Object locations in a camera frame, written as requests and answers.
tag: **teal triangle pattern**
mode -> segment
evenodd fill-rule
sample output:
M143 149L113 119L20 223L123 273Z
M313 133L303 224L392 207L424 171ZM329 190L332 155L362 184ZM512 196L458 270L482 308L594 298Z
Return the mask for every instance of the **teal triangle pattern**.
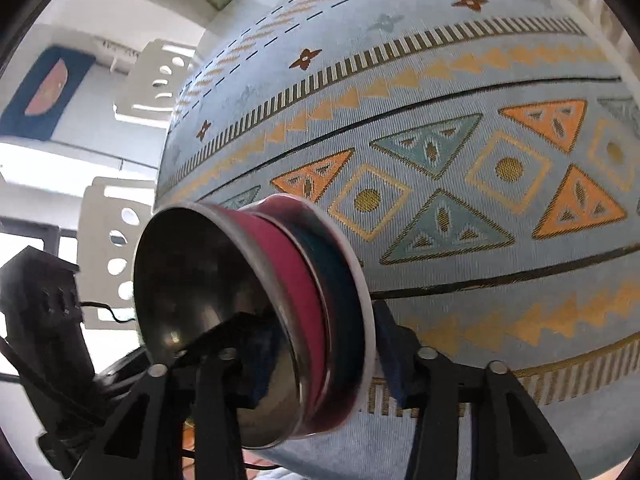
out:
M472 114L426 124L372 140L370 145L437 180L447 171L481 119L482 114Z
M226 207L227 209L240 209L246 205L249 205L251 202L255 200L255 197L258 195L260 191L260 186L252 187L251 189L246 190L236 196L231 197L229 200L225 200L222 204L222 207Z
M383 265L497 249L514 238L451 193L438 189L380 259Z
M632 97L602 98L598 102L640 139L640 108Z

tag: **yellow circle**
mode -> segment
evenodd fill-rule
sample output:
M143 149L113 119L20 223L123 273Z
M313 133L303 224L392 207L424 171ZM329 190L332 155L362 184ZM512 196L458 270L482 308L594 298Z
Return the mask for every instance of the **yellow circle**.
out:
M522 163L512 156L506 156L495 165L495 174L505 182L516 182L524 173Z
M363 189L353 200L353 206L362 213L369 213L380 205L380 193L375 189Z
M625 153L615 142L607 144L607 155L609 155L614 164L620 165L625 161Z

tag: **oval hole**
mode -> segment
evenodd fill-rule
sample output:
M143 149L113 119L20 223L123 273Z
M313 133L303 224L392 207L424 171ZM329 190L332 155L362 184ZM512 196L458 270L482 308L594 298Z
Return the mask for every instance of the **oval hole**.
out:
M118 286L118 296L121 300L133 298L133 282L123 282Z
M140 225L140 218L138 218L138 215L136 215L136 212L133 211L133 209L130 207L124 208L120 213L120 216L122 217L122 221L125 224Z
M127 239L124 237L124 234L120 231L116 231L115 229L113 231L109 231L109 240L111 240L111 243L116 247L127 245Z
M111 276L117 276L127 266L127 261L124 258L114 258L107 263L107 270Z

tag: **wire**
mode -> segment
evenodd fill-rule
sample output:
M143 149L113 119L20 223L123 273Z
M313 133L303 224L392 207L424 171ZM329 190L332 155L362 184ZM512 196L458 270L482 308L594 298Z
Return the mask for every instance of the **wire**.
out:
M192 449L183 449L182 456L186 458L196 458L196 452ZM256 465L256 464L248 464L247 462L244 463L244 468L253 469L255 471L273 471L274 469L277 469L279 467L282 467L282 466L281 465Z
M15 350L9 345L4 337L0 337L0 353L6 358L7 361L18 370L18 374L24 377L28 382L33 384L40 392L49 397L49 399L58 403L65 408L68 412L73 413L77 418L81 418L85 422L88 422L92 426L103 426L104 420L97 415L94 415L87 408L78 404L73 399L70 399L65 394L59 392L40 375L38 375L33 368L31 368L22 358L15 352Z
M94 308L103 308L105 310L108 310L111 313L111 317L113 317L113 320L116 323L128 323L128 322L136 320L135 317L131 317L129 319L118 319L116 317L113 309L109 305L107 305L106 303L98 303L97 301L81 301L80 302L80 306L92 306Z

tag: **silver bolt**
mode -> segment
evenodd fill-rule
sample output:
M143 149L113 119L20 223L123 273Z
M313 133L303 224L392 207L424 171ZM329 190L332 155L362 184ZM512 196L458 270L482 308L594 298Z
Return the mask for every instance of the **silver bolt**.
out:
M438 351L430 346L423 346L418 350L418 357L420 359L432 360L438 357Z
M494 374L504 375L509 371L507 365L502 361L491 361L489 363L489 370L491 370Z
M151 365L146 372L152 377L162 377L167 371L167 367L162 364Z
M223 361L232 361L237 355L238 352L235 348L223 348L218 354L218 357Z

